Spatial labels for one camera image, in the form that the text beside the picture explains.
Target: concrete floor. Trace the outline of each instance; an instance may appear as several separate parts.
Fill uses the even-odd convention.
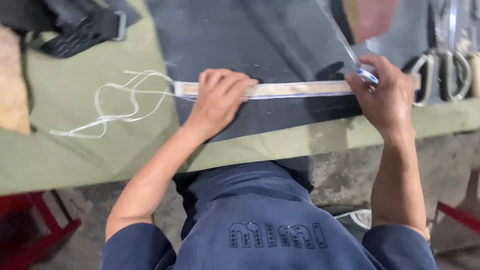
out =
[[[466,207],[467,200],[464,200],[470,168],[480,165],[480,132],[418,140],[417,151],[428,219],[434,220],[438,200],[476,210],[474,214],[480,217],[478,200],[470,200]],[[314,204],[368,205],[381,153],[382,146],[377,146],[314,156]],[[107,216],[125,184],[118,182],[60,190],[67,207],[81,217],[83,225],[58,252],[33,269],[97,269]],[[172,183],[155,212],[156,224],[176,250],[181,244],[180,230],[186,218],[181,203]],[[432,245],[435,243],[436,250],[480,245],[480,236],[448,218],[432,223]],[[480,248],[469,248],[439,255],[436,259],[441,269],[478,269],[479,254]]]

